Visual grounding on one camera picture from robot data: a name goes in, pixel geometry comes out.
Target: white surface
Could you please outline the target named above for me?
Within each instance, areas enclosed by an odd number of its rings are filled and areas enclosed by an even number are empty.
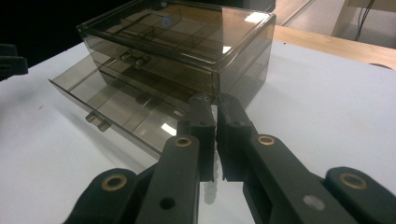
[[[317,175],[350,166],[395,193],[396,73],[278,42],[272,52],[247,108],[258,131]],[[62,223],[103,171],[140,173],[155,162],[111,130],[100,133],[48,82],[87,54],[80,44],[0,82],[0,223]],[[216,202],[200,205],[200,223],[251,223],[240,187],[220,181]]]

